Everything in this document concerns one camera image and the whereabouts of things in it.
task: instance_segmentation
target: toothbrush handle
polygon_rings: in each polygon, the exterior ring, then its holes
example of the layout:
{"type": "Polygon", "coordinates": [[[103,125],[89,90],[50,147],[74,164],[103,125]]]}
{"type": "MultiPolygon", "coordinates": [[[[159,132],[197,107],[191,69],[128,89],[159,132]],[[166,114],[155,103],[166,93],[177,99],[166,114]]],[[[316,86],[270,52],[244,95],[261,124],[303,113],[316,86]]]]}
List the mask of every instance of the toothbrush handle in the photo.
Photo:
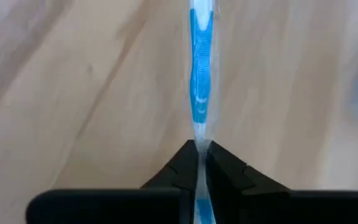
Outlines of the toothbrush handle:
{"type": "Polygon", "coordinates": [[[200,29],[196,11],[190,10],[191,48],[193,63],[190,77],[190,101],[195,123],[205,123],[211,91],[211,45],[213,12],[205,30],[200,29]]]}

